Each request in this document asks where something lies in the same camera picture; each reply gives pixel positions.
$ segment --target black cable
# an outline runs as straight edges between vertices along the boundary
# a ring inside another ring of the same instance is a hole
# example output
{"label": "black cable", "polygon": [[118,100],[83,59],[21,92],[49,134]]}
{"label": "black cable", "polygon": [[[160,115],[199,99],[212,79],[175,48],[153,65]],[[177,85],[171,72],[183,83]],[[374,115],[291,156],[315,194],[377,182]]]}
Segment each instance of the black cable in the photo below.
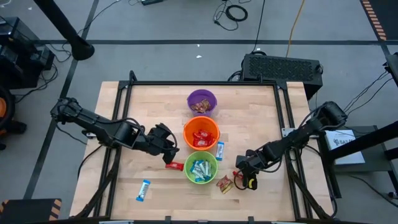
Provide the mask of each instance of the black cable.
{"label": "black cable", "polygon": [[134,3],[134,4],[131,4],[131,1],[132,1],[132,0],[128,0],[128,3],[129,3],[129,5],[130,5],[130,6],[134,6],[135,4],[138,4],[138,3],[140,3],[140,1],[136,0],[136,3]]}
{"label": "black cable", "polygon": [[83,142],[82,140],[80,140],[80,139],[78,139],[78,138],[73,137],[70,133],[68,133],[68,132],[66,132],[66,131],[64,131],[64,130],[62,130],[62,129],[58,126],[58,124],[56,124],[55,127],[56,127],[60,132],[67,134],[67,135],[68,135],[69,137],[71,137],[72,139],[74,139],[74,140],[76,140],[76,141],[78,141],[78,142],[80,142],[80,143],[82,143],[82,144],[84,144],[84,145],[87,145],[87,143]]}
{"label": "black cable", "polygon": [[306,115],[306,117],[303,119],[303,121],[300,123],[298,128],[301,128],[303,126],[304,122],[317,110],[318,108],[315,108],[313,111],[311,111],[309,114]]}
{"label": "black cable", "polygon": [[364,90],[362,90],[357,96],[355,96],[343,109],[344,112],[348,111],[358,100],[361,96],[363,96],[377,81],[384,78],[387,72],[383,72],[377,79],[375,79],[370,85],[368,85]]}
{"label": "black cable", "polygon": [[[225,26],[221,25],[220,22],[218,22],[218,20],[221,18],[221,16],[222,16],[223,14],[226,14],[226,8],[227,8],[226,5],[227,5],[227,3],[230,3],[230,4],[231,4],[230,6],[233,5],[232,2],[229,1],[229,0],[223,1],[223,3],[221,3],[221,4],[216,8],[216,11],[215,11],[214,14],[213,14],[213,22],[214,22],[215,24],[219,25],[220,27],[222,27],[224,30],[227,30],[227,31],[234,31],[234,30],[237,30],[237,29],[239,28],[239,24],[238,24],[237,21],[234,21],[234,22],[236,23],[236,27],[235,27],[235,28],[232,28],[232,29],[226,28]],[[223,6],[223,10],[218,11],[218,9],[219,9],[221,6]]]}
{"label": "black cable", "polygon": [[388,79],[386,82],[383,83],[382,86],[380,86],[380,88],[373,94],[373,96],[365,103],[363,103],[361,106],[356,107],[355,109],[352,109],[350,112],[348,112],[347,116],[349,116],[353,111],[360,109],[361,107],[365,106],[367,103],[369,103],[375,96],[376,94],[383,88],[384,85],[387,84],[387,82],[389,82],[390,80],[392,80],[392,78]]}
{"label": "black cable", "polygon": [[[25,34],[23,34],[21,31],[19,31],[16,27],[14,27],[13,25],[11,25],[3,16],[0,16],[0,19],[2,19],[7,25],[11,26],[12,28],[14,28],[16,31],[18,31],[18,33],[20,33],[21,35],[23,35],[26,39],[28,39],[29,41],[33,42],[32,39],[30,39],[28,36],[26,36]],[[57,59],[58,62],[62,63],[62,62],[66,62],[70,56],[72,55],[72,53],[69,50],[66,50],[63,48],[65,44],[62,45],[62,49],[56,49],[52,44],[50,44],[50,46],[56,50],[57,52],[65,52],[67,53],[68,57],[65,60],[59,60],[58,57],[55,55],[55,58]]]}
{"label": "black cable", "polygon": [[354,132],[356,132],[356,133],[359,133],[359,134],[369,134],[369,133],[371,133],[371,132],[361,132],[361,131],[358,131],[358,130],[355,130],[355,129],[353,129],[353,128],[350,128],[350,127],[347,127],[347,126],[343,126],[344,128],[346,128],[346,129],[350,129],[350,130],[353,130]]}
{"label": "black cable", "polygon": [[30,91],[28,91],[25,94],[14,94],[15,96],[21,96],[18,100],[16,100],[16,103],[21,102],[25,97],[29,96],[31,93],[33,93],[35,91],[46,89],[48,87],[48,84],[50,82],[54,81],[58,77],[58,68],[57,68],[57,66],[55,66],[55,64],[53,64],[52,67],[55,68],[55,71],[54,71],[53,75],[48,80],[46,80],[44,78],[44,76],[43,76],[43,73],[41,73],[41,76],[42,76],[42,78],[44,80],[44,84],[43,85],[41,85],[41,86],[39,86],[39,87],[37,87],[37,88],[35,88],[33,90],[30,90]]}
{"label": "black cable", "polygon": [[386,201],[387,201],[388,203],[390,203],[391,205],[393,205],[393,206],[395,206],[395,207],[398,208],[398,204],[396,204],[396,203],[394,203],[394,202],[391,202],[390,199],[389,199],[387,196],[383,195],[383,194],[380,193],[378,190],[376,190],[376,189],[375,189],[371,184],[369,184],[366,180],[364,180],[364,179],[362,179],[362,178],[360,178],[360,177],[355,177],[355,176],[353,176],[353,175],[348,175],[348,177],[351,177],[351,178],[354,178],[354,179],[357,179],[357,180],[360,180],[360,181],[364,182],[370,189],[372,189],[375,193],[377,193],[378,195],[380,195],[380,197],[382,197],[384,200],[386,200]]}
{"label": "black cable", "polygon": [[231,82],[232,79],[233,79],[235,76],[238,76],[238,80],[240,80],[241,77],[242,77],[242,70],[239,70],[239,71],[234,72],[234,73],[228,78],[228,81]]}
{"label": "black cable", "polygon": [[95,15],[95,17],[87,24],[86,27],[82,28],[82,29],[79,30],[77,33],[79,34],[81,31],[87,30],[87,29],[91,26],[91,24],[94,22],[94,20],[95,20],[102,12],[104,12],[104,11],[107,10],[107,9],[109,9],[111,6],[113,6],[114,4],[116,4],[116,3],[118,3],[118,2],[121,2],[121,1],[117,1],[117,0],[116,0],[116,1],[112,2],[110,5],[106,6],[103,10],[101,10],[99,13],[97,13],[97,15]]}
{"label": "black cable", "polygon": [[241,169],[238,170],[238,173],[234,176],[234,185],[235,185],[235,187],[236,187],[237,189],[239,189],[239,190],[246,190],[246,189],[247,189],[247,186],[243,186],[243,188],[241,188],[241,187],[239,187],[239,186],[236,184],[236,177],[237,177],[241,172],[242,172]]}
{"label": "black cable", "polygon": [[271,174],[271,173],[277,172],[277,171],[280,169],[280,167],[281,167],[281,165],[282,165],[282,157],[279,157],[279,159],[278,159],[277,161],[273,162],[273,163],[271,164],[271,166],[269,166],[267,169],[269,169],[269,168],[271,168],[272,166],[274,166],[277,162],[278,162],[278,166],[277,166],[274,170],[260,169],[260,168],[254,167],[254,166],[251,166],[251,167],[252,167],[253,169],[258,170],[258,171],[266,172],[266,173]]}
{"label": "black cable", "polygon": [[266,4],[266,0],[262,0],[262,9],[261,9],[261,16],[260,16],[260,23],[259,23],[259,28],[257,30],[257,37],[256,37],[256,41],[254,43],[254,48],[251,52],[254,52],[256,47],[257,47],[257,42],[259,40],[259,33],[260,33],[260,28],[261,28],[261,22],[262,22],[262,14],[264,13],[264,6]]}
{"label": "black cable", "polygon": [[314,152],[316,152],[318,154],[318,156],[321,156],[321,153],[317,149],[315,149],[314,147],[309,146],[309,145],[305,145],[305,147],[307,147],[309,149],[312,149]]}
{"label": "black cable", "polygon": [[86,160],[92,156],[96,151],[98,151],[99,149],[101,149],[102,145],[98,146],[96,149],[94,149],[94,151],[92,151],[91,153],[89,153],[84,159],[83,161],[80,163],[79,169],[77,171],[77,178],[79,179],[79,175],[80,175],[80,170],[83,167],[83,164],[86,162]]}
{"label": "black cable", "polygon": [[315,93],[315,108],[318,107],[317,101],[318,101],[318,91]]}
{"label": "black cable", "polygon": [[330,199],[331,199],[331,201],[333,202],[333,204],[335,205],[335,211],[334,211],[333,214],[331,214],[330,216],[331,216],[332,218],[335,218],[336,215],[337,215],[337,201],[336,201],[335,196],[333,196],[333,195],[330,196]]}
{"label": "black cable", "polygon": [[65,46],[65,44],[62,44],[62,46],[61,46],[62,50],[55,48],[52,44],[50,44],[50,46],[51,46],[55,51],[57,51],[57,52],[65,52],[65,53],[68,55],[68,56],[66,57],[66,59],[60,60],[60,59],[58,58],[58,56],[57,56],[56,54],[54,54],[55,59],[56,59],[59,63],[66,62],[66,61],[72,56],[72,53],[71,53],[69,50],[66,50],[66,49],[63,47],[63,46]]}
{"label": "black cable", "polygon": [[[301,155],[303,154],[303,149],[298,149],[298,156],[301,157]],[[290,161],[297,161],[298,158],[290,158]]]}
{"label": "black cable", "polygon": [[[232,14],[231,14],[231,12],[230,12],[230,10],[231,10],[232,8],[236,8],[236,9],[242,10],[243,13],[244,13],[244,16],[243,16],[242,18],[240,18],[240,19],[238,19],[238,18],[232,16]],[[248,18],[248,11],[247,11],[245,8],[243,8],[242,6],[239,6],[239,5],[230,5],[230,6],[228,6],[228,7],[226,8],[226,10],[225,10],[225,15],[226,15],[226,17],[227,17],[228,19],[231,19],[232,21],[235,21],[235,22],[242,22],[242,21],[245,21],[245,20]]]}

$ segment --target wooden tabletop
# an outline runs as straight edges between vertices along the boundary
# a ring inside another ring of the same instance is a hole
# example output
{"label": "wooden tabletop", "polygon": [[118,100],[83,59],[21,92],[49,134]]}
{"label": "wooden tabletop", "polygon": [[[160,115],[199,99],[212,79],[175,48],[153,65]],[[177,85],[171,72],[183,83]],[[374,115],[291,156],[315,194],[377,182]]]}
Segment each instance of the wooden tabletop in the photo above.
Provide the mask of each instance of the wooden tabletop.
{"label": "wooden tabletop", "polygon": [[[118,82],[103,82],[95,113],[109,119],[112,117],[117,86]],[[257,149],[268,141],[281,138],[271,86],[133,86],[128,117],[135,118],[146,130],[159,123],[168,126],[176,135],[180,148],[174,161],[184,163],[194,152],[182,137],[183,125],[192,117],[187,96],[200,88],[212,91],[218,100],[212,117],[218,123],[220,141],[225,143],[225,147],[216,178],[209,184],[193,184],[183,172],[166,169],[162,156],[154,157],[123,148],[112,219],[164,220],[165,216],[170,215],[172,220],[243,221],[248,216],[257,221],[294,220],[284,160],[279,171],[257,176],[258,189],[255,191],[242,191],[234,187],[222,194],[216,186],[225,175],[233,177],[237,155],[244,155],[247,149]],[[288,83],[288,88],[295,124],[299,125],[309,113],[304,88],[302,83]],[[280,93],[280,96],[287,126],[283,94]],[[317,148],[314,140],[309,145]],[[89,140],[85,155],[96,147],[98,142]],[[98,188],[104,152],[104,149],[97,152],[83,166],[70,215],[76,215]],[[209,152],[215,154],[215,148]],[[323,209],[332,214],[321,159],[304,149],[302,161],[309,191]],[[151,181],[151,184],[144,202],[138,202],[136,197],[143,179]],[[304,217],[302,194],[298,188],[297,192]],[[104,214],[107,197],[108,194],[105,194],[101,214]]]}

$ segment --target floor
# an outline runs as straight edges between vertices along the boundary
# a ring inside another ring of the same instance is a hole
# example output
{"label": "floor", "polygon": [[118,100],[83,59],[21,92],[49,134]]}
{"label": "floor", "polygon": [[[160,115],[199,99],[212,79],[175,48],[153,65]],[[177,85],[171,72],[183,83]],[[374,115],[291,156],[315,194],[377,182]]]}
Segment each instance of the floor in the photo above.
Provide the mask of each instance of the floor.
{"label": "floor", "polygon": [[[55,2],[72,26],[80,30],[113,0]],[[7,149],[0,152],[0,201],[61,198],[61,218],[68,217],[85,146],[49,128],[49,111],[60,95],[75,97],[82,106],[93,110],[101,82],[126,80],[130,70],[134,70],[139,80],[226,80],[238,70],[244,54],[253,48],[262,1],[243,5],[249,17],[233,32],[223,30],[212,21],[220,3],[167,0],[150,6],[130,6],[127,0],[120,0],[101,13],[83,32],[83,38],[95,43],[94,56],[81,62],[72,58],[56,62],[58,78],[47,89],[17,104],[16,118],[25,122],[28,129],[21,136],[2,140]],[[268,55],[285,56],[300,3],[299,0],[266,0],[257,48]],[[20,17],[41,40],[58,49],[63,43],[63,37],[32,0],[12,1],[0,7],[0,15]],[[220,22],[224,26],[235,26],[227,19]],[[386,49],[380,46],[360,0],[306,0],[293,40],[296,41],[289,57],[319,60],[324,66],[317,105],[333,100],[345,106],[383,72]],[[393,40],[383,45],[392,54],[398,52],[397,42]],[[60,60],[66,57],[62,52],[56,54]],[[358,105],[370,98],[381,84],[377,83]],[[381,128],[395,121],[398,102],[393,96],[397,94],[395,83],[387,83],[370,103],[350,116],[347,125]],[[315,107],[314,98],[309,105]],[[84,140],[77,126],[64,128]],[[396,147],[397,142],[389,141],[386,146]],[[387,174],[358,176],[381,192],[393,190]],[[343,195],[338,199],[339,219],[366,223],[395,223],[393,220],[398,219],[396,208],[363,183],[344,175],[338,176],[338,182]]]}

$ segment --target cable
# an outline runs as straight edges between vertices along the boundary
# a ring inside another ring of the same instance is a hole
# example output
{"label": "cable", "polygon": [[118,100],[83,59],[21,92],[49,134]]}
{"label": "cable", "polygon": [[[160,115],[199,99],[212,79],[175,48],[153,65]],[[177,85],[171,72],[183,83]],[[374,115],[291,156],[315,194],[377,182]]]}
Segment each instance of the cable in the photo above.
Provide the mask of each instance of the cable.
{"label": "cable", "polygon": [[294,23],[293,23],[293,26],[292,26],[292,30],[290,31],[289,43],[287,44],[286,57],[289,55],[289,49],[290,49],[290,45],[292,44],[292,36],[293,36],[294,27],[296,26],[297,20],[298,20],[299,17],[300,17],[301,10],[303,9],[304,3],[305,3],[305,0],[303,0],[303,1],[301,2],[300,9],[298,10],[296,19],[294,20]]}
{"label": "cable", "polygon": [[236,187],[237,189],[239,189],[239,190],[246,190],[246,189],[247,189],[247,186],[243,186],[243,188],[241,188],[241,187],[239,187],[239,186],[236,184],[236,177],[237,177],[241,172],[242,172],[241,169],[238,170],[238,173],[234,176],[234,185],[235,185],[235,187]]}
{"label": "cable", "polygon": [[[226,4],[227,4],[228,2],[231,4],[230,6],[233,6],[233,4],[232,4],[231,1],[229,1],[229,0],[223,1],[223,3],[221,3],[221,4],[216,8],[216,11],[215,11],[214,14],[213,14],[213,22],[214,22],[215,24],[219,25],[220,27],[222,27],[224,30],[227,30],[227,31],[234,31],[234,30],[237,30],[237,29],[239,28],[239,24],[238,24],[237,21],[234,21],[234,22],[236,23],[236,27],[235,27],[235,28],[232,28],[232,29],[226,28],[225,26],[221,25],[220,22],[218,22],[218,20],[221,18],[221,16],[222,16],[223,14],[226,14],[226,8],[227,8]],[[224,6],[223,10],[218,11],[218,9],[219,9],[221,6]]]}
{"label": "cable", "polygon": [[377,81],[383,79],[387,74],[387,72],[383,72],[377,79],[375,79],[370,85],[368,85],[364,90],[362,90],[357,96],[355,96],[343,109],[344,112],[347,112],[358,100],[362,97]]}
{"label": "cable", "polygon": [[49,78],[48,80],[45,79],[44,76],[43,76],[43,71],[42,71],[41,76],[42,76],[42,79],[44,80],[44,84],[39,86],[39,87],[37,87],[37,88],[35,88],[35,89],[33,89],[33,90],[28,91],[25,94],[14,94],[15,96],[21,96],[18,100],[15,101],[15,103],[21,102],[25,97],[29,96],[31,93],[33,93],[35,91],[46,89],[48,87],[48,84],[50,82],[54,81],[58,77],[58,68],[57,68],[57,66],[55,66],[55,64],[53,64],[52,67],[55,68],[55,71],[54,71],[53,75],[51,76],[51,78]]}
{"label": "cable", "polygon": [[62,129],[58,126],[58,124],[56,124],[55,127],[56,127],[60,132],[67,134],[67,135],[68,135],[69,137],[71,137],[72,139],[74,139],[74,140],[76,140],[76,141],[78,141],[78,142],[80,142],[80,143],[82,143],[82,144],[84,144],[84,145],[87,145],[87,143],[83,142],[82,140],[80,140],[80,139],[78,139],[78,138],[73,137],[70,133],[68,133],[68,132],[66,132],[66,131],[64,131],[64,130],[62,130]]}
{"label": "cable", "polygon": [[54,54],[55,59],[57,59],[57,61],[58,61],[59,63],[66,62],[66,61],[72,56],[72,53],[71,53],[69,50],[66,50],[66,49],[63,47],[63,46],[65,46],[65,44],[62,44],[62,46],[61,46],[62,50],[56,49],[52,44],[50,44],[50,46],[51,46],[55,51],[57,51],[57,52],[65,52],[65,53],[68,55],[68,57],[67,57],[66,59],[60,60],[60,59],[57,57],[57,55]]}
{"label": "cable", "polygon": [[8,0],[8,2],[7,2],[7,3],[0,4],[0,7],[7,6],[8,4],[10,4],[10,3],[11,3],[11,1],[12,1],[12,0]]}
{"label": "cable", "polygon": [[387,82],[389,82],[390,80],[392,80],[392,78],[390,78],[390,79],[388,79],[386,82],[384,82],[384,84],[383,84],[382,86],[380,86],[380,88],[373,94],[373,96],[372,96],[367,102],[365,102],[364,104],[362,104],[362,105],[359,106],[359,107],[356,107],[355,109],[352,109],[352,110],[347,114],[347,116],[349,116],[353,111],[355,111],[355,110],[357,110],[357,109],[360,109],[361,107],[363,107],[364,105],[366,105],[367,103],[369,103],[369,102],[376,96],[376,94],[383,88],[383,86],[386,85]]}
{"label": "cable", "polygon": [[103,145],[99,145],[96,149],[94,149],[94,151],[92,151],[91,153],[89,153],[84,159],[83,161],[80,163],[79,169],[77,170],[77,178],[79,179],[79,175],[80,175],[80,170],[81,167],[83,167],[83,164],[86,162],[86,160],[92,156],[96,151],[98,151],[99,149],[101,149]]}
{"label": "cable", "polygon": [[259,23],[259,28],[257,30],[257,36],[256,36],[256,41],[254,42],[254,48],[251,51],[252,53],[255,51],[257,47],[257,42],[259,40],[259,34],[260,34],[260,28],[261,28],[261,22],[262,22],[262,15],[264,13],[264,6],[266,5],[266,0],[262,0],[262,9],[261,9],[261,16],[260,16],[260,23]]}
{"label": "cable", "polygon": [[315,108],[318,107],[317,101],[318,101],[318,91],[315,93]]}
{"label": "cable", "polygon": [[398,204],[396,204],[396,203],[394,203],[394,202],[391,202],[390,199],[389,199],[387,196],[383,195],[383,194],[380,193],[378,190],[376,190],[376,189],[375,189],[371,184],[369,184],[366,180],[364,180],[364,179],[362,179],[362,178],[360,178],[360,177],[355,177],[355,176],[353,176],[353,175],[348,175],[348,177],[351,177],[351,178],[354,178],[354,179],[357,179],[357,180],[360,180],[360,181],[364,182],[371,190],[373,190],[375,193],[377,193],[378,195],[380,195],[380,197],[382,197],[384,200],[386,200],[386,201],[387,201],[388,203],[390,203],[391,205],[393,205],[393,206],[395,206],[395,207],[398,208]]}
{"label": "cable", "polygon": [[321,153],[317,149],[315,149],[314,147],[309,146],[309,145],[305,145],[305,147],[307,147],[309,149],[312,149],[314,152],[316,152],[318,154],[318,156],[321,156]]}
{"label": "cable", "polygon": [[354,132],[356,132],[356,133],[359,133],[359,134],[369,134],[369,133],[371,133],[371,132],[366,132],[366,133],[364,133],[364,132],[361,132],[361,131],[358,131],[358,130],[355,130],[355,129],[353,129],[353,128],[351,128],[351,127],[347,127],[347,126],[343,126],[344,128],[346,128],[346,129],[351,129],[351,130],[353,130]]}
{"label": "cable", "polygon": [[228,78],[228,81],[231,82],[232,79],[233,79],[235,76],[238,76],[238,77],[239,77],[238,80],[240,80],[241,77],[242,77],[242,70],[239,70],[239,71],[234,72],[234,73]]}
{"label": "cable", "polygon": [[140,3],[140,1],[136,0],[136,1],[137,1],[136,3],[134,3],[134,4],[131,4],[131,1],[132,1],[132,0],[128,0],[128,3],[129,3],[129,5],[130,5],[130,6],[134,6],[135,4],[138,4],[138,3]]}
{"label": "cable", "polygon": [[337,215],[337,201],[336,201],[336,198],[335,198],[334,195],[330,195],[330,199],[331,199],[331,201],[333,202],[333,204],[335,205],[335,211],[334,211],[333,214],[331,214],[330,216],[331,216],[332,218],[335,218],[336,215]]}
{"label": "cable", "polygon": [[[18,33],[20,33],[22,36],[24,36],[26,39],[28,39],[29,41],[33,42],[32,39],[30,39],[28,36],[26,36],[25,34],[23,34],[21,31],[19,31],[16,27],[14,27],[13,25],[11,25],[3,16],[0,16],[0,19],[2,19],[7,25],[11,26],[12,28],[14,28],[16,31],[18,31]],[[50,44],[50,46],[56,50],[57,52],[65,52],[67,53],[68,57],[65,60],[59,60],[58,57],[55,55],[55,58],[57,59],[58,62],[62,63],[62,62],[66,62],[70,56],[72,55],[72,53],[69,50],[66,50],[65,48],[63,48],[63,46],[65,44],[67,44],[68,42],[66,41],[64,44],[62,44],[62,49],[63,50],[59,50],[56,49],[52,44]]]}

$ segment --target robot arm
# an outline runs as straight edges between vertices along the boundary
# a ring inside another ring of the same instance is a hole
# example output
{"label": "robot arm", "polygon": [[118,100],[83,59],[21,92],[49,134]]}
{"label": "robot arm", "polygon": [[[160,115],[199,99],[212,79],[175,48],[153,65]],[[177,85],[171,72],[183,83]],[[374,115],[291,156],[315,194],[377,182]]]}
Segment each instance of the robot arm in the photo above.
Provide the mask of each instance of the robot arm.
{"label": "robot arm", "polygon": [[[300,125],[296,130],[289,133],[286,137],[278,141],[269,142],[259,149],[247,150],[245,156],[236,157],[236,167],[243,174],[244,189],[257,189],[256,174],[259,171],[266,171],[275,163],[280,162],[285,152],[291,148],[302,149],[313,134],[319,134],[324,130],[335,130],[345,124],[347,115],[334,102],[326,102],[312,111],[308,116],[314,114],[304,125]],[[294,180],[304,197],[308,199],[314,211],[320,218],[330,218],[317,201],[312,197],[311,193],[303,185],[299,176],[294,171],[291,162],[288,162],[288,175]]]}
{"label": "robot arm", "polygon": [[74,98],[59,99],[51,110],[51,116],[56,122],[76,123],[87,131],[96,134],[100,144],[107,147],[124,146],[130,149],[144,151],[153,156],[163,153],[166,164],[173,161],[179,151],[174,142],[167,139],[173,135],[166,125],[160,123],[152,128],[148,135],[144,134],[145,127],[132,118],[111,121],[98,114],[82,108]]}

